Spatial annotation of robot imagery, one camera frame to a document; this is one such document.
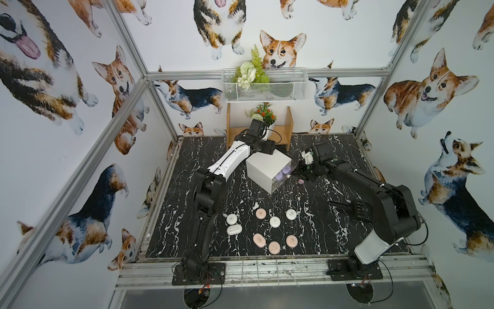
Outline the white mini drawer cabinet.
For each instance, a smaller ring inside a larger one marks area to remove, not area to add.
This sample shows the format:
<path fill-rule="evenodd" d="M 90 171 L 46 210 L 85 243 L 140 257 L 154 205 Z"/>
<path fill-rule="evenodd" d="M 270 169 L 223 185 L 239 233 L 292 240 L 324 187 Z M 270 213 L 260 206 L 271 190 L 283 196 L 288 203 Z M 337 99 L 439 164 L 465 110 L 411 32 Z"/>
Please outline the white mini drawer cabinet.
<path fill-rule="evenodd" d="M 283 169 L 292 163 L 292 159 L 284 153 L 275 150 L 273 154 L 254 153 L 246 160 L 246 169 L 248 177 L 258 186 L 264 189 L 268 194 L 276 191 L 276 176 Z"/>

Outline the purple earphone case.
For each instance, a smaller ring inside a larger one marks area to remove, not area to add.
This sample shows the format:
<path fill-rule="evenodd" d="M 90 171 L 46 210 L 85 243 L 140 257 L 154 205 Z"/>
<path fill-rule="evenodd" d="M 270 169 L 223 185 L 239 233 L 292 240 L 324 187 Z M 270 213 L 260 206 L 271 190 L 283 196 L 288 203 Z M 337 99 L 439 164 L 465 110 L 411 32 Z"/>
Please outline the purple earphone case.
<path fill-rule="evenodd" d="M 282 169 L 282 173 L 284 175 L 288 175 L 290 174 L 290 172 L 292 171 L 292 167 L 291 166 L 285 166 L 283 169 Z"/>
<path fill-rule="evenodd" d="M 281 172 L 279 172 L 279 173 L 275 176 L 274 180 L 278 182 L 278 181 L 281 181 L 283 178 L 284 178 L 284 174 L 283 174 L 283 172 L 281 171 Z"/>

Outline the pink earphone case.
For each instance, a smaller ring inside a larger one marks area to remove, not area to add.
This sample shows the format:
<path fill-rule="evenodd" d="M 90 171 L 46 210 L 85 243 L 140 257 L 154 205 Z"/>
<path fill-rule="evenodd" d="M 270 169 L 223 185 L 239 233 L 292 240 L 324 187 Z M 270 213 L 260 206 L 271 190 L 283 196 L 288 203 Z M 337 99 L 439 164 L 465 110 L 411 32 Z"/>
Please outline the pink earphone case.
<path fill-rule="evenodd" d="M 286 244 L 290 248 L 295 248 L 298 246 L 298 238 L 294 235 L 289 235 L 286 238 Z"/>
<path fill-rule="evenodd" d="M 267 215 L 266 211 L 262 208 L 257 209 L 255 212 L 255 216 L 259 220 L 265 219 L 266 215 Z"/>
<path fill-rule="evenodd" d="M 278 255 L 281 250 L 280 244 L 278 242 L 270 242 L 268 250 L 271 255 Z"/>

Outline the pink earphone case bottom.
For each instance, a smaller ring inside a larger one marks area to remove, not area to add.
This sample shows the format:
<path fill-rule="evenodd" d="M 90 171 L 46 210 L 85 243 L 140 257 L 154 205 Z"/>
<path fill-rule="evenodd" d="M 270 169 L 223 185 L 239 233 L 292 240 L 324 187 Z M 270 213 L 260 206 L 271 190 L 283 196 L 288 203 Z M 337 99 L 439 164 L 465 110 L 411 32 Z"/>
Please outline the pink earphone case bottom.
<path fill-rule="evenodd" d="M 281 250 L 280 244 L 278 242 L 270 242 L 268 250 L 271 255 L 278 255 Z"/>

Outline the pink earphone case oval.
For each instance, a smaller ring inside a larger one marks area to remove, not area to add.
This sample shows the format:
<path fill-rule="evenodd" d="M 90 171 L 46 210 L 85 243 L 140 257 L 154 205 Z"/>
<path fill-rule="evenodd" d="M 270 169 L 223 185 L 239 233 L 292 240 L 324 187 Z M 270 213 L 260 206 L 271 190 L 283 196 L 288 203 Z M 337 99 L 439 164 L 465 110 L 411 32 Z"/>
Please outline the pink earphone case oval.
<path fill-rule="evenodd" d="M 259 248 L 264 248 L 266 246 L 266 239 L 264 238 L 263 235 L 256 233 L 253 235 L 253 242 L 258 246 Z"/>

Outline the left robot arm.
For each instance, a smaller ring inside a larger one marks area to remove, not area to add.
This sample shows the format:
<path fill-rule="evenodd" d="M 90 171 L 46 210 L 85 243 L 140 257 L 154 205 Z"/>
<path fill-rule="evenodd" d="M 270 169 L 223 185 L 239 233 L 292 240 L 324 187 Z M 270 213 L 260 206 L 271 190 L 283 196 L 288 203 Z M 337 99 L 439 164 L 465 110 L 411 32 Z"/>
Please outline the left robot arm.
<path fill-rule="evenodd" d="M 208 168 L 199 168 L 193 175 L 190 195 L 195 210 L 194 227 L 181 259 L 186 279 L 202 283 L 208 278 L 209 250 L 215 220 L 223 210 L 228 191 L 228 178 L 250 155 L 272 155 L 275 142 L 261 137 L 237 137 L 228 151 Z"/>

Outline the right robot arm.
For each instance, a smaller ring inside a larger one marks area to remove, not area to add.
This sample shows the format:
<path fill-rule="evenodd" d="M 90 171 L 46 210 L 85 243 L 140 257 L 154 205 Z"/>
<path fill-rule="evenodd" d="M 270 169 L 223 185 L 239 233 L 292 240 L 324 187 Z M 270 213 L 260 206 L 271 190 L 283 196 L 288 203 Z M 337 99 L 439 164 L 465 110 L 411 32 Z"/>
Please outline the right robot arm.
<path fill-rule="evenodd" d="M 331 159 L 307 165 L 300 161 L 293 176 L 306 182 L 319 177 L 330 178 L 356 191 L 361 201 L 351 203 L 356 216 L 372 223 L 373 230 L 349 254 L 351 270 L 362 270 L 373 264 L 394 244 L 421 228 L 410 190 L 404 185 L 393 186 L 379 182 L 343 160 Z"/>

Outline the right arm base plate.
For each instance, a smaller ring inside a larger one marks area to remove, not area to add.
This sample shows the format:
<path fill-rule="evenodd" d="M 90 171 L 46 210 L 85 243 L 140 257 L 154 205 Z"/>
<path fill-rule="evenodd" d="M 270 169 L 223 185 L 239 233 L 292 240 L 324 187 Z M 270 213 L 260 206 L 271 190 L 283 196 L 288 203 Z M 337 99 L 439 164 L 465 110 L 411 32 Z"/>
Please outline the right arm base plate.
<path fill-rule="evenodd" d="M 378 266 L 378 262 L 369 265 L 361 264 L 354 257 L 340 260 L 328 260 L 328 271 L 326 274 L 333 281 L 351 281 L 351 280 L 379 280 L 383 279 L 383 274 Z"/>

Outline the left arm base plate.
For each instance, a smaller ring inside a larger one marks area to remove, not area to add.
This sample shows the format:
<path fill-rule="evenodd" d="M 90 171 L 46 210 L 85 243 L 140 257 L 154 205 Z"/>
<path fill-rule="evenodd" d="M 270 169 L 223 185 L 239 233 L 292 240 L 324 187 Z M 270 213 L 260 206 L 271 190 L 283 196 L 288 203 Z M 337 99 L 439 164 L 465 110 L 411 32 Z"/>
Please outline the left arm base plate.
<path fill-rule="evenodd" d="M 226 264 L 207 263 L 201 265 L 199 270 L 191 270 L 179 264 L 174 268 L 172 273 L 173 286 L 222 285 L 225 282 Z"/>

